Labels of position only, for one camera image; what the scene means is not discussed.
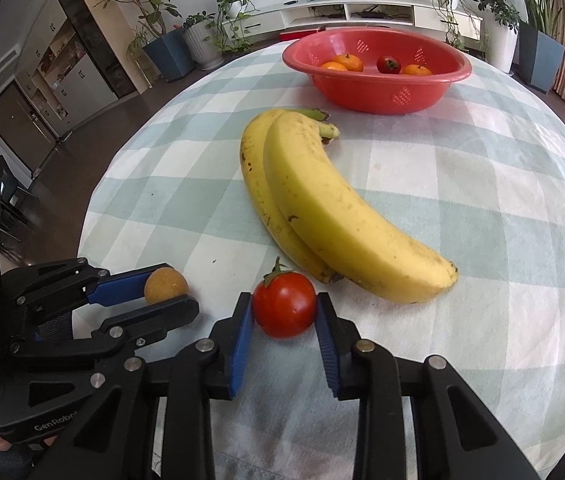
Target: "blue gripper pad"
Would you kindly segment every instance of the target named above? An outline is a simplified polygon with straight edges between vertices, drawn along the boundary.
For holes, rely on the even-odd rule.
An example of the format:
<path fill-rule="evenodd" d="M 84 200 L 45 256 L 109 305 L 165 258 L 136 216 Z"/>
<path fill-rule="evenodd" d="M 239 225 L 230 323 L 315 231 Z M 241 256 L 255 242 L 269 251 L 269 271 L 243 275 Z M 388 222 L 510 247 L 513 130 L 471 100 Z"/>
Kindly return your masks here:
<path fill-rule="evenodd" d="M 333 335 L 327 323 L 325 311 L 317 296 L 316 312 L 315 312 L 315 333 L 318 336 L 318 344 L 320 345 L 320 354 L 323 359 L 323 367 L 325 368 L 326 383 L 333 392 L 333 396 L 337 397 L 340 392 L 340 359 L 335 347 Z"/>
<path fill-rule="evenodd" d="M 249 357 L 249 348 L 251 347 L 251 338 L 254 334 L 254 311 L 252 309 L 252 299 L 245 308 L 242 320 L 240 321 L 240 329 L 236 337 L 236 344 L 231 355 L 231 376 L 229 380 L 229 394 L 233 399 L 242 387 L 245 379 L 246 360 Z"/>
<path fill-rule="evenodd" d="M 102 306 L 114 306 L 142 298 L 145 295 L 145 283 L 147 283 L 149 275 L 161 267 L 169 266 L 161 264 L 101 278 L 96 288 L 86 297 L 89 303 L 99 303 Z"/>

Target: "bowl rim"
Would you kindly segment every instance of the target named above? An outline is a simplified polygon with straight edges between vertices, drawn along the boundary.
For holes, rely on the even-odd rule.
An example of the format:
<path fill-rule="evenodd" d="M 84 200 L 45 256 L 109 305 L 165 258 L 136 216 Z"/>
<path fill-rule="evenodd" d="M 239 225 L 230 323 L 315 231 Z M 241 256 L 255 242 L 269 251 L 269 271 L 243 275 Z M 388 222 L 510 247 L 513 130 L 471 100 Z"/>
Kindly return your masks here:
<path fill-rule="evenodd" d="M 356 32 L 380 32 L 392 36 L 409 36 L 411 38 L 418 38 L 418 40 L 425 41 L 429 44 L 435 44 L 438 48 L 443 48 L 448 54 L 456 59 L 459 64 L 459 68 L 454 72 L 447 72 L 444 74 L 432 74 L 432 75 L 408 75 L 408 74 L 371 74 L 362 72 L 343 72 L 336 70 L 329 70 L 328 68 L 320 68 L 319 66 L 313 66 L 307 63 L 299 62 L 294 59 L 298 50 L 303 48 L 309 41 L 315 40 L 319 34 L 324 35 L 335 35 L 335 34 L 354 34 Z M 332 79 L 347 79 L 350 81 L 373 81 L 374 83 L 390 84 L 399 83 L 404 84 L 432 84 L 432 83 L 453 83 L 457 81 L 462 81 L 469 77 L 472 73 L 472 66 L 470 60 L 465 54 L 460 52 L 458 49 L 453 48 L 451 45 L 444 43 L 442 41 L 436 40 L 435 38 L 430 38 L 424 34 L 418 34 L 417 32 L 407 32 L 405 30 L 393 30 L 392 28 L 385 27 L 336 27 L 330 28 L 329 30 L 323 30 L 317 32 L 316 34 L 311 34 L 304 38 L 291 43 L 287 48 L 285 48 L 282 53 L 283 62 L 293 70 L 299 72 L 304 72 L 311 75 L 317 75 L 322 77 L 328 77 Z"/>

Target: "round table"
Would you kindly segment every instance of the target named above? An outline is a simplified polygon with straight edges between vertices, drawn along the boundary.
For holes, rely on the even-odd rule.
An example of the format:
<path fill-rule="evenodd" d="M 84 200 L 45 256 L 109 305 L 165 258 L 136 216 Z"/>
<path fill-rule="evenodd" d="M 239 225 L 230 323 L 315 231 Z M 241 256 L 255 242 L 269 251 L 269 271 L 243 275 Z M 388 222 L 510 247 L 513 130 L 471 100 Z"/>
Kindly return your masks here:
<path fill-rule="evenodd" d="M 175 97 L 93 193 L 80 256 L 112 273 L 167 262 L 200 302 L 192 325 L 138 354 L 165 358 L 206 336 L 272 268 L 280 250 L 246 193 L 240 137 L 267 108 L 320 107 L 342 132 L 326 148 L 338 170 L 387 219 L 452 260 L 460 279 L 417 305 L 346 280 L 316 289 L 394 355 L 445 356 L 546 476 L 565 452 L 565 126 L 474 58 L 472 76 L 424 112 L 344 110 L 282 63 L 285 47 L 235 60 Z M 76 330 L 139 304 L 85 306 Z M 256 329 L 240 395 L 212 410 L 220 479 L 351 478 L 357 402 L 332 397 L 313 330 L 276 341 Z"/>

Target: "red tomato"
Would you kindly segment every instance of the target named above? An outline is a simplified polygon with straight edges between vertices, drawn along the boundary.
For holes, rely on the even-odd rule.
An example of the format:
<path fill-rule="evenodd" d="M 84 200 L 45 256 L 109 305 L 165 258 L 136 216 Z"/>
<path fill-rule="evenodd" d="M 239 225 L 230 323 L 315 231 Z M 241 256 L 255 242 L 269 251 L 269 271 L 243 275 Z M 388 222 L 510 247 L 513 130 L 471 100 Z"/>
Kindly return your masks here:
<path fill-rule="evenodd" d="M 281 272 L 277 260 L 274 272 L 256 287 L 252 306 L 256 321 L 267 335 L 295 337 L 315 319 L 315 290 L 302 274 Z"/>
<path fill-rule="evenodd" d="M 377 60 L 377 69 L 383 74 L 400 74 L 400 62 L 391 56 L 381 56 Z"/>

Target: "dark brown floor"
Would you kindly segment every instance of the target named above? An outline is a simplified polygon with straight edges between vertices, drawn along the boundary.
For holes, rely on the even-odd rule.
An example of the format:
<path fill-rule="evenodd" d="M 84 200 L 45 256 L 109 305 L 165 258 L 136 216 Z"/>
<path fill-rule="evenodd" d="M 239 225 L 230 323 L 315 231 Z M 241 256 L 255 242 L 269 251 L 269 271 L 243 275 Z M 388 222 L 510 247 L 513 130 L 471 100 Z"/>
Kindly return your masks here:
<path fill-rule="evenodd" d="M 18 260 L 35 264 L 75 258 L 91 193 L 120 148 L 169 100 L 206 73 L 196 70 L 182 80 L 158 82 L 80 126 L 48 159 L 21 209 L 32 225 L 10 245 Z M 538 95 L 565 123 L 565 102 L 555 92 Z"/>

